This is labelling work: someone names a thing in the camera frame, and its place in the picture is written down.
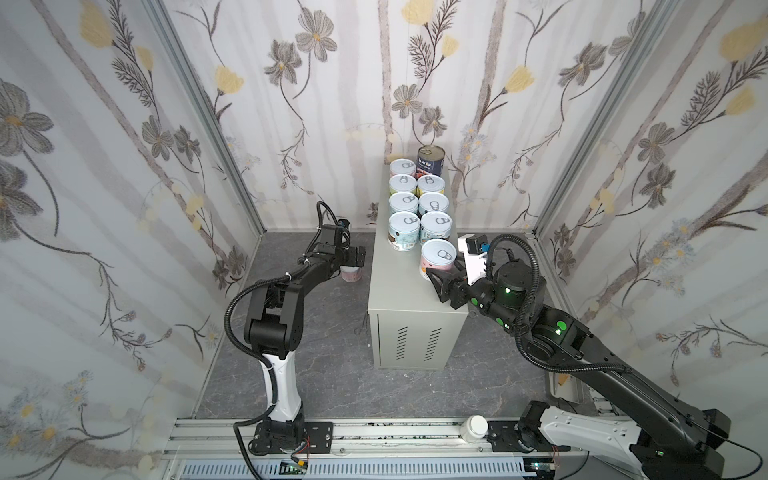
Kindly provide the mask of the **pink white can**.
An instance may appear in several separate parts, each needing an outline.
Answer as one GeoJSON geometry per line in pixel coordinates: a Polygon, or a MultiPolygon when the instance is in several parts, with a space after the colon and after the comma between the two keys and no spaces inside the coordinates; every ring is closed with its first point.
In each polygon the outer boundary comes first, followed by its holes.
{"type": "Polygon", "coordinates": [[[405,158],[395,159],[389,164],[389,175],[391,177],[397,175],[408,175],[414,177],[416,175],[416,163],[410,159],[405,158]]]}

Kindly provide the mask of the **blue red tomato can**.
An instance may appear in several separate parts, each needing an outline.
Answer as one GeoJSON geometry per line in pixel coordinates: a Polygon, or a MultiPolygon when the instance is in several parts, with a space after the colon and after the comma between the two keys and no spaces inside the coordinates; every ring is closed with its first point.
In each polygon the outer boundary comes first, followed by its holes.
{"type": "Polygon", "coordinates": [[[442,176],[445,151],[437,145],[422,145],[417,152],[416,178],[425,175],[442,176]]]}

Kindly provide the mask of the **dark label can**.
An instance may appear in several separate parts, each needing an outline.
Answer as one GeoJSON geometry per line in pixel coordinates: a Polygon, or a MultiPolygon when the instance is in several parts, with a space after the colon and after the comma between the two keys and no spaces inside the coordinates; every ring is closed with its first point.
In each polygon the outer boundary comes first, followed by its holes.
{"type": "Polygon", "coordinates": [[[411,212],[397,212],[388,220],[388,240],[394,250],[410,251],[418,240],[420,233],[420,218],[411,212]]]}

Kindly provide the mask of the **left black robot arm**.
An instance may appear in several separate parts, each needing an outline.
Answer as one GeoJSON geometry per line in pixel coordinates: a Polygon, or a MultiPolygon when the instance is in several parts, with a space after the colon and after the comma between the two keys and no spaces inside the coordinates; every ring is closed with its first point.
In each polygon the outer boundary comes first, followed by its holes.
{"type": "Polygon", "coordinates": [[[245,456],[309,448],[303,402],[298,392],[295,352],[304,333],[306,297],[344,267],[365,265],[366,251],[353,246],[350,222],[327,203],[316,203],[318,226],[297,268],[259,280],[238,293],[225,310],[223,327],[231,344],[256,359],[267,388],[266,411],[239,421],[233,430],[245,456]]]}

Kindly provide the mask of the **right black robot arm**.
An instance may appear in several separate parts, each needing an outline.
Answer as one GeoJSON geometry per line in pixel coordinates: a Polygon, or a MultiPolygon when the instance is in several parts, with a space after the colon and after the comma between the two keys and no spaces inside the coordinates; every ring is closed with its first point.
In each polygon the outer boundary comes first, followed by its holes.
{"type": "Polygon", "coordinates": [[[545,302],[546,280],[531,246],[505,234],[468,235],[459,248],[445,240],[421,249],[421,273],[440,302],[473,305],[512,336],[522,357],[574,377],[624,413],[585,416],[530,402],[512,422],[491,422],[485,437],[496,452],[555,455],[583,450],[644,479],[722,479],[731,421],[674,397],[615,355],[587,326],[545,302]]]}

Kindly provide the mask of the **teal label can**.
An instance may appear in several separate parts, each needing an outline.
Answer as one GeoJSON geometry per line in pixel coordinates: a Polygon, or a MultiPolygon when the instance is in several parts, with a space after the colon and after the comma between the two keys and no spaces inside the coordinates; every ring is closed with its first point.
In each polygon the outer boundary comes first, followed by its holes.
{"type": "Polygon", "coordinates": [[[419,198],[410,192],[396,192],[389,197],[389,214],[394,215],[399,212],[418,212],[419,198]]]}

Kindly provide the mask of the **white dark can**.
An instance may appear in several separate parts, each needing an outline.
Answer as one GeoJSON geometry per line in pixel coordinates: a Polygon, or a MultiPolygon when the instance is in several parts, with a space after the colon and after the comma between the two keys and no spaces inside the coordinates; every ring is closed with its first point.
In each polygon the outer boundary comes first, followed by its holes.
{"type": "Polygon", "coordinates": [[[431,211],[422,215],[420,219],[420,242],[429,240],[448,240],[453,228],[452,218],[445,212],[431,211]]]}

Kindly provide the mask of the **green label can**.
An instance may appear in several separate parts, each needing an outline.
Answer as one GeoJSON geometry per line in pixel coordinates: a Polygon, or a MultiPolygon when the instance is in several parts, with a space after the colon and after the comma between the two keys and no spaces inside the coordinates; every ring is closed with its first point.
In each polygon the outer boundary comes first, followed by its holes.
{"type": "Polygon", "coordinates": [[[414,194],[417,189],[417,179],[408,174],[397,174],[390,177],[388,181],[389,194],[410,193],[414,194]]]}

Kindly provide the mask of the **yellow label can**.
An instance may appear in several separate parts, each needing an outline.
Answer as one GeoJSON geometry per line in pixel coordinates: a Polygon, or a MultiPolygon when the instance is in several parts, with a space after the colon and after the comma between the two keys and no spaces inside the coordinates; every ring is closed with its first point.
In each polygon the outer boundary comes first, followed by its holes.
{"type": "Polygon", "coordinates": [[[445,181],[437,175],[425,174],[417,179],[417,195],[426,193],[440,193],[445,191],[445,181]]]}

